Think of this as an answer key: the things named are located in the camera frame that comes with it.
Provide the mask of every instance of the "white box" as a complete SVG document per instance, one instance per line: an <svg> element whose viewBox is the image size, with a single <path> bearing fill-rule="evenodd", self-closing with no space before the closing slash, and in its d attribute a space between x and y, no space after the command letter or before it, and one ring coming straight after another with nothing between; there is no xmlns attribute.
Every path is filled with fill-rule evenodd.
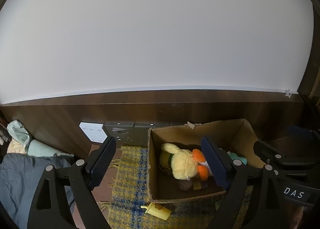
<svg viewBox="0 0 320 229"><path fill-rule="evenodd" d="M93 142L103 143L107 138L107 134L102 129L103 124L81 122L79 127Z"/></svg>

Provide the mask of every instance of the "cardboard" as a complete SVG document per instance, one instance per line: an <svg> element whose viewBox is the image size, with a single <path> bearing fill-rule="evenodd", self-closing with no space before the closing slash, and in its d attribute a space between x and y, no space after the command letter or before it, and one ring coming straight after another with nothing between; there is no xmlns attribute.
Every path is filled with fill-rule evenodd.
<svg viewBox="0 0 320 229"><path fill-rule="evenodd" d="M205 189L183 191L179 188L177 179L159 169L159 156L163 143L174 143L180 148L189 150L200 149L200 140L204 136L212 136L219 147L246 157L248 165L259 168L264 166L253 152L253 144L258 138L245 119L195 124L194 129L188 124L151 128L148 131L147 177L150 202L174 203L225 194L225 191L216 185L213 177L209 177L208 187Z"/></svg>

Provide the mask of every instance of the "orange plush ears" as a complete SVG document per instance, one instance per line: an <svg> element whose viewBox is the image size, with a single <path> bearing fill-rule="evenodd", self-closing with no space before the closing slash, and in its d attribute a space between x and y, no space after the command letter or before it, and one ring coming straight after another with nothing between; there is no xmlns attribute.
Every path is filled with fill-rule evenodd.
<svg viewBox="0 0 320 229"><path fill-rule="evenodd" d="M198 165L198 173L200 176L200 179L202 181L207 181L209 177L209 171L206 166Z"/></svg>
<svg viewBox="0 0 320 229"><path fill-rule="evenodd" d="M200 150L198 150L198 149L195 148L195 149L192 151L192 153L193 153L193 159L194 159L196 162L200 162L200 163L205 162L205 157L204 157L204 155L202 154L202 152L201 152Z"/></svg>
<svg viewBox="0 0 320 229"><path fill-rule="evenodd" d="M204 157L204 155L202 154L202 152L200 150L194 149L192 151L192 153L193 153L193 159L196 162L200 162L200 163L205 162L205 157ZM208 180L209 171L208 171L208 168L206 166L198 165L198 173L199 173L200 179L202 181Z"/></svg>

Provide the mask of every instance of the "brown wall panel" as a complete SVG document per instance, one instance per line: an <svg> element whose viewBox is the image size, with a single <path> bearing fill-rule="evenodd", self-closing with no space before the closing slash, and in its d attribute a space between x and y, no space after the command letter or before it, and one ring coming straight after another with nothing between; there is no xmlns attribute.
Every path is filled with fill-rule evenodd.
<svg viewBox="0 0 320 229"><path fill-rule="evenodd" d="M7 120L20 120L36 139L79 157L91 148L81 121L183 124L245 118L259 138L273 139L299 123L302 109L298 95L203 90L78 95L0 107Z"/></svg>

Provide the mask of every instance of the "yellow cup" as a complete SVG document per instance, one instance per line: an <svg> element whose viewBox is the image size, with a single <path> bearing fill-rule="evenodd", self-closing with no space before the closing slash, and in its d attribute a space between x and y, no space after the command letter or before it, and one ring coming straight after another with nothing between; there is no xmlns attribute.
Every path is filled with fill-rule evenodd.
<svg viewBox="0 0 320 229"><path fill-rule="evenodd" d="M163 220L167 220L171 215L171 210L163 207L160 204L150 203L149 206L141 206L141 208L146 208L146 214L151 214L155 217L159 217Z"/></svg>

